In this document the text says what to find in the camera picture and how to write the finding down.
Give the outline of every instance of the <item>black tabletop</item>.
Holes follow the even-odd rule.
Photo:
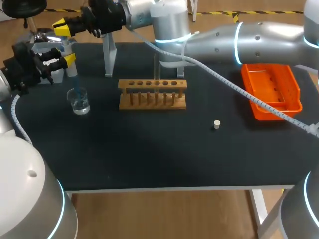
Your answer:
[[[67,102],[69,79],[32,88],[17,104],[22,126],[66,190],[291,185],[316,165],[318,139],[287,122],[256,121],[246,98],[198,67],[185,69],[186,110],[119,111],[118,79],[152,79],[154,53],[140,43],[117,49],[109,79],[101,44],[74,45],[87,115]],[[238,66],[210,67],[243,87]],[[293,72],[304,107],[296,118],[315,123],[318,93],[305,71]],[[175,74],[162,70],[163,78]]]

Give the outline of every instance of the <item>test tube rack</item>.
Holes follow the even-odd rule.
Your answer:
[[[120,110],[180,110],[186,109],[186,80],[119,80],[122,89]],[[142,90],[137,93],[127,89]]]

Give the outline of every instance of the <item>white coiled cable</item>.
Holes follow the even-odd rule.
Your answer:
[[[20,99],[20,95],[16,95],[15,98],[13,99],[12,101],[12,105],[11,105],[11,115],[12,115],[12,118],[13,118],[13,121],[16,125],[16,127],[20,130],[20,132],[22,133],[24,139],[32,145],[32,141],[29,137],[29,135],[25,132],[25,130],[23,129],[23,127],[21,126],[17,116],[16,116],[16,113],[15,113],[15,107],[16,107],[16,103],[18,102],[18,100]]]
[[[252,94],[248,93],[247,91],[241,89],[240,87],[238,87],[234,83],[230,82],[225,77],[219,75],[217,72],[213,71],[208,66],[204,65],[203,63],[201,63],[200,61],[197,61],[197,60],[195,60],[195,59],[193,59],[191,57],[188,57],[188,56],[182,56],[182,55],[173,54],[173,53],[170,53],[170,52],[167,52],[167,51],[163,51],[160,48],[158,48],[155,45],[153,45],[152,43],[150,43],[149,41],[147,41],[144,37],[142,37],[138,33],[134,32],[134,31],[131,31],[131,33],[133,35],[135,35],[137,38],[139,38],[140,40],[142,40],[149,47],[151,47],[152,49],[154,49],[155,51],[157,51],[157,52],[159,52],[161,54],[172,56],[172,57],[176,57],[176,58],[179,58],[179,59],[181,59],[183,61],[187,61],[187,62],[190,62],[190,63],[193,63],[193,64],[199,66],[200,68],[204,69],[205,71],[207,71],[209,74],[211,74],[214,77],[216,77],[218,80],[220,80],[224,84],[228,85],[230,88],[234,89],[238,93],[240,93],[243,96],[245,96],[248,99],[250,99],[252,102],[258,104],[259,106],[261,106],[261,107],[263,107],[263,108],[265,108],[267,110],[269,110],[273,114],[279,116],[280,118],[283,118],[284,120],[288,121],[289,123],[291,123],[291,124],[301,128],[301,129],[303,129],[307,133],[310,133],[310,134],[316,136],[317,138],[319,138],[318,128],[316,128],[314,124],[312,124],[309,127],[308,125],[306,125],[306,124],[304,124],[304,123],[302,123],[302,122],[300,122],[300,121],[298,121],[298,120],[286,115],[285,113],[277,110],[276,108],[272,107],[271,105],[263,102],[262,100],[258,99],[257,97],[253,96]]]

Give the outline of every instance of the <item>orange tray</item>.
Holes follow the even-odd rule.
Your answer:
[[[291,117],[302,111],[300,89],[289,66],[244,64],[241,74],[250,94]],[[252,101],[250,105],[257,120],[283,120]]]

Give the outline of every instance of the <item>wooden floor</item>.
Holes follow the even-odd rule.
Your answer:
[[[305,0],[199,0],[198,11],[216,10],[303,10]],[[51,0],[51,8],[79,9],[81,0]],[[42,13],[35,17],[38,27],[50,27],[72,13]],[[241,15],[240,21],[278,21],[303,24],[303,16]],[[191,30],[206,31],[221,24],[232,24],[225,15],[200,15]],[[22,20],[0,22],[0,66],[12,56],[11,45],[25,32]],[[138,32],[153,40],[151,27]],[[79,42],[101,42],[87,32],[78,34]],[[116,42],[136,42],[126,29],[114,33]],[[280,190],[263,191],[271,210]],[[145,192],[80,194],[76,209],[79,239],[255,239],[256,231],[250,200],[245,191]],[[277,233],[273,239],[279,239]]]

